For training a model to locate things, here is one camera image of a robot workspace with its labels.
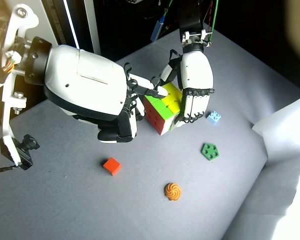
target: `orange cube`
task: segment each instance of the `orange cube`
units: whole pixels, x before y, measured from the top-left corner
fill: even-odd
[[[103,164],[103,168],[107,170],[112,176],[114,176],[121,168],[120,162],[117,162],[113,157],[110,157],[105,164]]]

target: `orange swirl cookie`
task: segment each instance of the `orange swirl cookie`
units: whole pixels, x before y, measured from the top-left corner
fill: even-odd
[[[176,183],[169,183],[165,186],[164,195],[169,200],[177,201],[181,195],[181,188]]]

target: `table surface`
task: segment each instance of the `table surface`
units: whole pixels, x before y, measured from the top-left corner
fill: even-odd
[[[179,40],[175,31],[118,63],[151,78],[170,49],[182,52]],[[40,148],[29,170],[0,173],[0,239],[221,239],[267,160],[252,124],[300,89],[218,32],[205,54],[216,89],[208,111],[222,116],[216,125],[202,118],[159,136],[144,120],[132,142],[105,144],[95,126],[48,100],[13,119],[16,137],[30,134]],[[204,143],[220,156],[206,160]],[[109,157],[122,165],[115,176],[102,168]],[[0,167],[10,164],[0,154]],[[167,183],[182,188],[178,201],[164,196]]]

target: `red wire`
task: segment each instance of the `red wire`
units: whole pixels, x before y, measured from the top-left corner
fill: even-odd
[[[212,5],[213,5],[213,1],[211,2],[211,5],[210,5],[210,12],[209,12],[209,24],[208,24],[208,31],[209,31],[209,27],[210,27],[210,23],[211,23],[211,12],[212,12]]]

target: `green cable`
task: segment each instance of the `green cable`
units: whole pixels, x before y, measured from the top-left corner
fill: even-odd
[[[166,12],[163,14],[163,16],[166,16],[166,14],[167,14],[167,12],[168,12],[168,10],[169,10],[169,8],[170,8],[170,6],[171,6],[172,2],[173,2],[173,0],[170,0],[170,2],[169,2],[169,6],[168,6],[168,9],[167,9],[167,10],[166,10]]]
[[[215,23],[216,23],[217,11],[218,11],[218,3],[219,3],[219,0],[216,0],[215,8],[214,8],[213,22],[212,22],[212,27],[211,27],[212,33],[209,36],[209,41],[211,41],[212,35],[214,34],[214,30],[215,30]]]

